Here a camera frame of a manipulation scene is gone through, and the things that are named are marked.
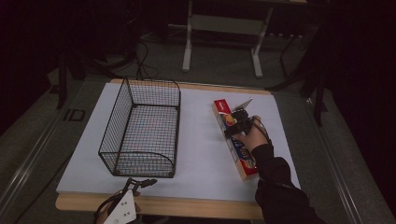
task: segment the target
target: toothpaste box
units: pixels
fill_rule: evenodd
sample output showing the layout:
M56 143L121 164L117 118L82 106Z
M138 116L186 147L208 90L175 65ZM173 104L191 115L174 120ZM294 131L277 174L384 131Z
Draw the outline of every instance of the toothpaste box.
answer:
M235 124L235 120L231 115L231 109L228 107L227 101L224 99L214 101L213 111L224 135L224 131L229 126ZM257 176L254 159L250 155L250 152L244 148L244 144L233 137L229 139L226 138L225 141L233 155L233 161L235 162L242 180L248 180Z

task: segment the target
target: person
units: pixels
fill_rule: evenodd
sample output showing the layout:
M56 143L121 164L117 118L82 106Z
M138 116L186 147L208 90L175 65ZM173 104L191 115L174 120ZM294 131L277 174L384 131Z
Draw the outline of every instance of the person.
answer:
M241 141L256 161L260 180L255 199L262 209L267 224L325 224L306 194L294 187L290 179L290 167L280 157L274 157L274 146L268 133L261 126L261 118L254 116L254 123L247 135L233 135Z

